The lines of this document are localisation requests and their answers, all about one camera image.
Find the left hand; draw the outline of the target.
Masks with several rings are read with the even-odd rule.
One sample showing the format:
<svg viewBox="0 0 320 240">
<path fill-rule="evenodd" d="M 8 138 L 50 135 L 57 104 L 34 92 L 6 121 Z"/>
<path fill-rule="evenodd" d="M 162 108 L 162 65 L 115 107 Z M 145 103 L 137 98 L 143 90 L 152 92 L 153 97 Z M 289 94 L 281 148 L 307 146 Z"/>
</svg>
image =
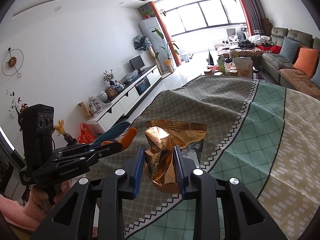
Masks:
<svg viewBox="0 0 320 240">
<path fill-rule="evenodd" d="M 32 200 L 44 210 L 52 209 L 71 188 L 72 181 L 67 180 L 49 189 L 42 189 L 38 185 L 31 187 Z"/>
</svg>

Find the pink sleeve left forearm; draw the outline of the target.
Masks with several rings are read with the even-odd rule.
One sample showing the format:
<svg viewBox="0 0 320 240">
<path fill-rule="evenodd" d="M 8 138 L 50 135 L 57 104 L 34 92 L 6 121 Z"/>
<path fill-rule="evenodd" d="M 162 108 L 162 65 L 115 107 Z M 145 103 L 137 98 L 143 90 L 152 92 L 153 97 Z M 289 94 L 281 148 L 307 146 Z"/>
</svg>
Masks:
<svg viewBox="0 0 320 240">
<path fill-rule="evenodd" d="M 48 194 L 45 192 L 31 190 L 27 204 L 21 206 L 17 201 L 1 195 L 1 213 L 9 224 L 28 232 L 34 232 L 48 215 L 48 212 L 39 205 L 40 202 L 47 199 Z"/>
</svg>

